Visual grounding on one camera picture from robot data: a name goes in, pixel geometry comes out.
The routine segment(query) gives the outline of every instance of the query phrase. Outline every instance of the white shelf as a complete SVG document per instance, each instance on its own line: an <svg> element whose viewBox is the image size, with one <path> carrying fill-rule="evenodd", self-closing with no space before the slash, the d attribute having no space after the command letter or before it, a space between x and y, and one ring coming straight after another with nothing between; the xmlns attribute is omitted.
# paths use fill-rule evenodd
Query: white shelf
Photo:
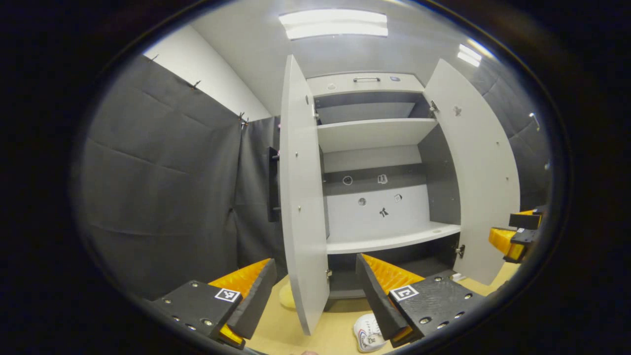
<svg viewBox="0 0 631 355"><path fill-rule="evenodd" d="M416 145L436 126L432 118L369 119L317 127L322 152Z"/></svg>
<svg viewBox="0 0 631 355"><path fill-rule="evenodd" d="M363 253L365 251L391 249L424 243L460 232L460 226L455 224L430 222L430 227L431 229L409 234L359 241L348 241L347 238L343 236L331 233L329 239L326 241L326 251L327 254Z"/></svg>

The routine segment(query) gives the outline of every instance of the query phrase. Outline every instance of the yellow object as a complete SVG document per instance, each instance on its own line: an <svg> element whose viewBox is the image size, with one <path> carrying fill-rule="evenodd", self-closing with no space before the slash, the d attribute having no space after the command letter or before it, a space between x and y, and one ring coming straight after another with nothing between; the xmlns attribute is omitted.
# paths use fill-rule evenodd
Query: yellow object
<svg viewBox="0 0 631 355"><path fill-rule="evenodd" d="M393 342L397 342L397 341L407 337L408 334L410 334L410 333L412 333L412 327L411 326L407 326L407 327L405 327L405 329L403 329L397 335L395 335L394 338L392 338L392 341Z"/></svg>
<svg viewBox="0 0 631 355"><path fill-rule="evenodd" d="M209 282L208 284L222 289L241 292L241 296L245 299L250 293L250 288L252 287L254 281L256 281L259 277L259 274L265 265L267 265L269 260L270 258L267 258L244 268L240 268L237 271L231 272L224 277L220 277L215 281Z"/></svg>
<svg viewBox="0 0 631 355"><path fill-rule="evenodd" d="M515 233L517 232L508 231L506 229L491 228L491 233L488 235L488 241L511 260L519 260L521 255L524 253L525 246L510 242Z"/></svg>
<svg viewBox="0 0 631 355"><path fill-rule="evenodd" d="M293 310L296 309L296 301L293 300L292 285L287 282L280 291L278 291L278 298L280 298L280 304Z"/></svg>
<svg viewBox="0 0 631 355"><path fill-rule="evenodd" d="M508 255L510 251L510 239L515 235L516 231L508 231L506 229L491 228L488 235L488 241L496 249L504 255Z"/></svg>
<svg viewBox="0 0 631 355"><path fill-rule="evenodd" d="M261 271L269 261L270 258L267 258L257 263L253 263L244 268L240 268L235 272L231 272L226 276L211 281L208 284L222 289L241 292L241 296L245 299L250 293L250 289L252 288L254 281L256 281L261 274ZM220 337L223 337L224 340L228 340L229 342L234 342L237 345L241 344L243 341L243 337L233 332L227 325L223 325L221 328Z"/></svg>
<svg viewBox="0 0 631 355"><path fill-rule="evenodd" d="M230 327L228 327L225 324L219 331L219 336L223 338L224 340L228 340L228 342L236 343L237 345L241 344L241 342L243 341L243 337L240 337L239 335L237 335L237 333L233 332L232 329L230 329Z"/></svg>
<svg viewBox="0 0 631 355"><path fill-rule="evenodd" d="M516 213L516 215L533 215L533 212L534 210L522 211L522 212Z"/></svg>
<svg viewBox="0 0 631 355"><path fill-rule="evenodd" d="M373 274L375 274L377 278L377 282L386 294L390 293L390 290L425 280L424 277L420 277L413 272L373 258L372 256L366 254L362 254L362 256L372 269Z"/></svg>

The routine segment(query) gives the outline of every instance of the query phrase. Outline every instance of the metal bracket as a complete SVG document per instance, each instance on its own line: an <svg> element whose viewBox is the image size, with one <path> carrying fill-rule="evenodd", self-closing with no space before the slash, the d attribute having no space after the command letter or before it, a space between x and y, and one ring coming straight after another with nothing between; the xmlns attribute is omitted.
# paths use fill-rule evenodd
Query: metal bracket
<svg viewBox="0 0 631 355"><path fill-rule="evenodd" d="M436 104L434 103L433 100L430 101L430 112L429 112L429 116L430 118L436 118L436 112L440 112L440 110L438 109L438 106L436 106Z"/></svg>
<svg viewBox="0 0 631 355"><path fill-rule="evenodd" d="M456 253L460 256L460 259L464 256L464 244L460 245L460 248L456 248Z"/></svg>

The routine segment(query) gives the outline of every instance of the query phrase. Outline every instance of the shoe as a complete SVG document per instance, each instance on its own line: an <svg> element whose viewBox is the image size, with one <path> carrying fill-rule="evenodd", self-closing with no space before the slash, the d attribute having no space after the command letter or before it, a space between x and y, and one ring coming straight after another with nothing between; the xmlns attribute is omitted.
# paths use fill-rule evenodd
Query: shoe
<svg viewBox="0 0 631 355"><path fill-rule="evenodd" d="M353 333L357 338L357 348L360 352L373 352L386 344L373 313L359 317L353 327Z"/></svg>

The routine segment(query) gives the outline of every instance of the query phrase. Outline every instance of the cabinet door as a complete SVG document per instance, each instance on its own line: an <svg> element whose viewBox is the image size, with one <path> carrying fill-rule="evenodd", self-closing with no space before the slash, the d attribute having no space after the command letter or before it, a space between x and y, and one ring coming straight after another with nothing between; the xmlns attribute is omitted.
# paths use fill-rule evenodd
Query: cabinet door
<svg viewBox="0 0 631 355"><path fill-rule="evenodd" d="M289 280L302 330L310 335L329 297L326 228L314 100L293 56L285 66L279 178Z"/></svg>
<svg viewBox="0 0 631 355"><path fill-rule="evenodd" d="M439 60L423 93L439 112L460 189L460 245L454 270L490 284L502 264L502 253L489 242L491 227L508 227L519 211L519 178L508 138L497 116L470 82Z"/></svg>

